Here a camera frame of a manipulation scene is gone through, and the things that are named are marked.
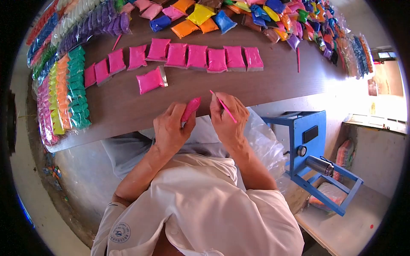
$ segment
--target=brown table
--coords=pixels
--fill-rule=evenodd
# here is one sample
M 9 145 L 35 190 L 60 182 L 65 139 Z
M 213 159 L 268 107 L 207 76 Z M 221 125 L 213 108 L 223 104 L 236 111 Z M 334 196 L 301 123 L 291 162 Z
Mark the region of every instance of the brown table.
M 202 34 L 195 31 L 179 39 L 170 28 L 154 33 L 149 20 L 140 18 L 134 10 L 130 28 L 132 35 L 123 35 L 116 49 L 124 48 L 124 61 L 129 63 L 129 46 L 150 44 L 151 38 L 170 38 L 172 43 L 207 45 L 222 49 L 224 45 L 256 46 L 264 62 L 262 72 L 223 72 L 208 74 L 194 70 L 165 68 L 169 86 L 158 88 L 140 95 L 135 75 L 147 73 L 161 65 L 149 61 L 147 67 L 134 71 L 122 71 L 98 87 L 87 89 L 87 101 L 92 125 L 78 134 L 67 134 L 60 142 L 48 147 L 56 152 L 97 140 L 138 131 L 153 126 L 153 119 L 162 113 L 173 101 L 188 102 L 201 96 L 202 103 L 197 116 L 209 114 L 211 94 L 225 92 L 239 98 L 245 106 L 322 93 L 330 80 L 344 80 L 346 73 L 342 66 L 331 64 L 322 57 L 314 42 L 302 41 L 299 44 L 301 72 L 297 73 L 296 53 L 286 42 L 272 44 L 262 33 L 253 31 L 240 24 L 242 15 L 232 19 L 238 25 L 221 35 L 220 30 Z M 172 22 L 172 26 L 183 18 Z M 96 36 L 84 46 L 85 67 L 93 62 L 107 58 L 116 41 L 111 36 Z

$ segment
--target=blue metal frame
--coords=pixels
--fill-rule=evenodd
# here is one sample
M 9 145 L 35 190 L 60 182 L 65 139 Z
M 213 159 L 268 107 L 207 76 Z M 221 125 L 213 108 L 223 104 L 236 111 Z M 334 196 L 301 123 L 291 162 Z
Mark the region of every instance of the blue metal frame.
M 352 189 L 347 188 L 345 185 L 341 184 L 334 178 L 322 175 L 321 173 L 317 173 L 307 181 L 303 178 L 303 176 L 311 170 L 305 165 L 307 156 L 311 155 L 319 158 L 324 154 L 326 140 L 326 111 L 293 111 L 286 112 L 284 113 L 284 115 L 275 118 L 262 117 L 262 120 L 267 124 L 285 125 L 289 127 L 290 179 L 300 187 L 305 189 L 307 192 L 309 192 L 311 195 L 315 196 L 337 214 L 343 216 L 346 213 L 346 207 L 353 199 L 353 196 L 359 189 L 360 185 L 363 184 L 363 180 L 360 177 L 336 165 L 335 163 L 332 163 L 335 167 L 335 171 L 339 172 L 344 177 L 356 181 Z M 313 128 L 316 125 L 318 126 L 318 136 L 311 141 L 303 144 L 303 132 Z M 307 148 L 305 156 L 298 155 L 297 151 L 299 146 L 301 145 L 304 145 Z M 328 182 L 332 183 L 333 185 L 344 191 L 346 194 L 348 194 L 346 199 L 340 206 L 335 204 L 327 196 L 317 190 L 317 188 L 312 186 L 313 182 L 318 180 L 320 177 L 323 177 Z

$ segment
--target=printed logo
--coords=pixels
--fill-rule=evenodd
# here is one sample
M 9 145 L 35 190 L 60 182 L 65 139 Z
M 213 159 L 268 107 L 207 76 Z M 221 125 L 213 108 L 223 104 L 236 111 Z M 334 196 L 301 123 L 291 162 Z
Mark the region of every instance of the printed logo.
M 131 236 L 131 229 L 127 223 L 120 222 L 118 223 L 109 238 L 113 242 L 122 243 L 127 241 Z

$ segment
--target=blue machine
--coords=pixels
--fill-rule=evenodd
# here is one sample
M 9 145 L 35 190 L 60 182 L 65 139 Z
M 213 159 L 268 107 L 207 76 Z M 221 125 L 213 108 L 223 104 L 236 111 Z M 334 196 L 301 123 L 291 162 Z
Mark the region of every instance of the blue machine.
M 311 195 L 315 196 L 337 214 L 343 216 L 346 213 L 346 208 L 353 199 L 353 196 L 359 189 L 360 185 L 363 184 L 363 180 L 360 177 L 336 165 L 335 163 L 326 160 L 328 163 L 333 165 L 335 171 L 339 172 L 346 178 L 356 181 L 352 189 L 347 188 L 331 176 L 323 174 L 323 172 L 318 172 L 308 180 L 303 179 L 303 176 L 312 169 L 307 166 L 307 159 L 312 159 L 311 156 L 320 158 L 324 154 L 326 140 L 326 111 L 294 111 L 286 112 L 284 115 L 275 118 L 261 118 L 267 124 L 285 125 L 289 127 L 290 179 Z M 323 177 L 327 180 L 327 182 L 337 186 L 347 194 L 346 199 L 340 206 L 335 204 L 327 196 L 317 190 L 317 188 L 312 186 L 312 184 L 320 177 Z

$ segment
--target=hand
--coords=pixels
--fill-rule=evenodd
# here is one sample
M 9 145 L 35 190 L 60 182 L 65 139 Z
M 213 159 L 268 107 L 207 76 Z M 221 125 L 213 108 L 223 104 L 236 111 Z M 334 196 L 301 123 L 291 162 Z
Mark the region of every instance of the hand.
M 227 106 L 237 123 L 225 111 L 217 97 Z M 244 136 L 249 111 L 236 97 L 226 93 L 215 93 L 212 95 L 210 104 L 211 121 L 219 140 L 223 143 L 230 154 L 232 150 L 242 149 L 248 145 Z
M 155 146 L 161 154 L 172 157 L 190 137 L 195 127 L 196 113 L 190 115 L 182 128 L 181 117 L 186 106 L 183 103 L 173 102 L 164 113 L 154 119 Z

